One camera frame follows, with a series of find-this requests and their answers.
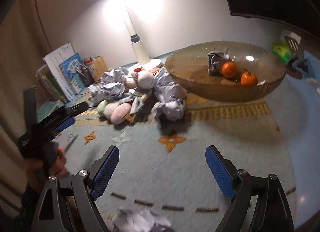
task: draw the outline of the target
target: cardboard box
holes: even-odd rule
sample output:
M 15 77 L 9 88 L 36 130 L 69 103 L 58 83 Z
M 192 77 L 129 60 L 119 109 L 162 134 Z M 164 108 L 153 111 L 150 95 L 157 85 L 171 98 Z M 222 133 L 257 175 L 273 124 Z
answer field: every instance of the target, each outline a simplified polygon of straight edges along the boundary
M 100 78 L 104 72 L 108 72 L 108 68 L 102 56 L 87 64 L 90 74 L 96 83 L 100 82 Z

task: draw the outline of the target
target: human hand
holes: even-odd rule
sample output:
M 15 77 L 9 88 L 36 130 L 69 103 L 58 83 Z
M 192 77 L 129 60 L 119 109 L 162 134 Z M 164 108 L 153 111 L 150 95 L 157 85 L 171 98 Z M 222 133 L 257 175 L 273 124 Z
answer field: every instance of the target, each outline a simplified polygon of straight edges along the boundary
M 49 169 L 49 175 L 55 175 L 58 178 L 65 178 L 68 176 L 68 170 L 65 168 L 66 158 L 64 156 L 64 149 L 58 147 L 58 157 L 55 163 Z M 25 159 L 25 172 L 28 178 L 29 185 L 36 191 L 41 192 L 42 187 L 40 182 L 35 179 L 35 172 L 42 168 L 43 162 L 37 159 Z

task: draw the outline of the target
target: curtain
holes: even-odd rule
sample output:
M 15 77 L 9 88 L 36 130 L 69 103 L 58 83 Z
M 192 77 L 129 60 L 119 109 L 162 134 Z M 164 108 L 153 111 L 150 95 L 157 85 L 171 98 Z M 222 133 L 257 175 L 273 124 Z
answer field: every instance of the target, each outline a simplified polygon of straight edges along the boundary
M 36 84 L 37 106 L 48 99 L 35 74 L 50 52 L 35 0 L 17 0 L 0 24 L 0 206 L 12 216 L 27 183 L 17 148 L 25 132 L 22 92 Z

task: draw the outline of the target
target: patterned rug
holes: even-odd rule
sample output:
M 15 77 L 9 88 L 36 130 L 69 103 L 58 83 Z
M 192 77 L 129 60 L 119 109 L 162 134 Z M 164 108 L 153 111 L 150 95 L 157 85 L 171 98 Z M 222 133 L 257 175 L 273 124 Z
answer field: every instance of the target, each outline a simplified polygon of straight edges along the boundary
M 297 199 L 290 155 L 266 103 L 226 104 L 190 94 L 186 104 L 185 117 L 176 123 L 155 122 L 146 112 L 145 119 L 134 125 L 114 126 L 89 111 L 57 137 L 66 147 L 70 137 L 77 136 L 66 152 L 72 174 L 89 168 L 110 145 L 119 148 L 117 168 L 104 195 L 96 200 L 109 229 L 118 208 L 140 211 L 148 206 L 167 217 L 177 232 L 214 231 L 230 202 L 205 162 L 209 145 L 251 175 L 277 174 L 294 216 Z M 86 144 L 85 137 L 93 132 L 95 138 Z M 255 203 L 252 197 L 244 231 Z
M 75 104 L 83 101 L 88 101 L 90 94 L 82 95 Z M 134 123 L 152 124 L 156 121 L 151 117 L 150 112 L 153 105 L 157 102 L 155 97 L 152 97 L 142 112 L 136 117 Z M 231 119 L 238 117 L 247 117 L 253 115 L 268 115 L 269 108 L 263 99 L 259 99 L 247 103 L 225 103 L 208 100 L 199 97 L 193 93 L 188 93 L 186 99 L 186 111 L 184 121 L 201 121 L 201 120 L 218 120 Z M 110 121 L 101 118 L 95 109 L 78 115 L 76 117 L 76 126 L 106 126 L 112 125 Z

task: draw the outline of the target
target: stuffed toy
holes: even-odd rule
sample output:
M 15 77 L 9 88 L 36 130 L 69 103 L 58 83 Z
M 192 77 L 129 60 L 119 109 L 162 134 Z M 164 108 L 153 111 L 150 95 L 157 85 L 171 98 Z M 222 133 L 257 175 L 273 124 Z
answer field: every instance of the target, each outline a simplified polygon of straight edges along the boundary
M 155 78 L 149 72 L 137 68 L 131 73 L 131 77 L 126 78 L 125 86 L 127 88 L 139 87 L 142 90 L 150 90 L 153 88 Z
M 109 101 L 104 100 L 97 106 L 97 111 L 100 116 L 103 116 L 104 109 L 106 108 L 107 104 L 109 104 Z
M 112 113 L 114 112 L 114 110 L 116 110 L 118 105 L 119 105 L 118 101 L 114 101 L 114 102 L 111 102 L 111 103 L 107 104 L 105 109 L 104 109 L 104 112 L 103 112 L 104 117 L 106 119 L 110 120 L 111 116 L 112 116 Z
M 111 123 L 118 125 L 124 122 L 126 119 L 124 118 L 127 114 L 129 114 L 131 110 L 131 104 L 123 103 L 119 105 L 112 113 Z

